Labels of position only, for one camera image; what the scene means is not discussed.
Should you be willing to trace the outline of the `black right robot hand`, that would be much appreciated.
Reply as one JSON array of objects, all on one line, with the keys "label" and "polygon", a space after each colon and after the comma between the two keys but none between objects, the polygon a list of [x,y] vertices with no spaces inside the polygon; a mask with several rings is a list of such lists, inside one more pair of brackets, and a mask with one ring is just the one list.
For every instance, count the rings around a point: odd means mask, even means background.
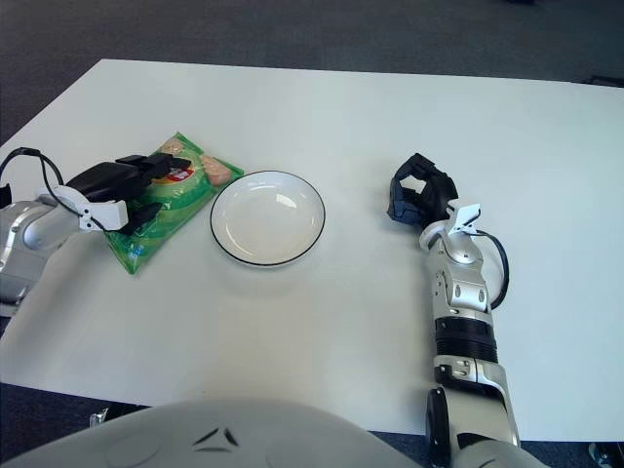
[{"label": "black right robot hand", "polygon": [[[421,192],[402,185],[409,176],[425,183]],[[424,229],[448,219],[448,203],[457,198],[452,178],[423,155],[414,153],[390,181],[387,214],[394,221]]]}]

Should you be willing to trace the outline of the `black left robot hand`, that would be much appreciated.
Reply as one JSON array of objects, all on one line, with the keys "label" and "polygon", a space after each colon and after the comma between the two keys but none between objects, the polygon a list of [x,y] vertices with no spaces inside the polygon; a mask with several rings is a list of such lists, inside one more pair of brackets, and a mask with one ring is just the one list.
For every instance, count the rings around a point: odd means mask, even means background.
[{"label": "black left robot hand", "polygon": [[123,227],[106,227],[106,230],[130,236],[145,223],[151,222],[163,207],[162,202],[140,202],[137,208],[131,208],[130,203],[137,202],[154,180],[190,166],[189,160],[169,153],[131,155],[97,164],[74,177],[67,185],[78,190],[90,202],[126,202],[128,222]]}]

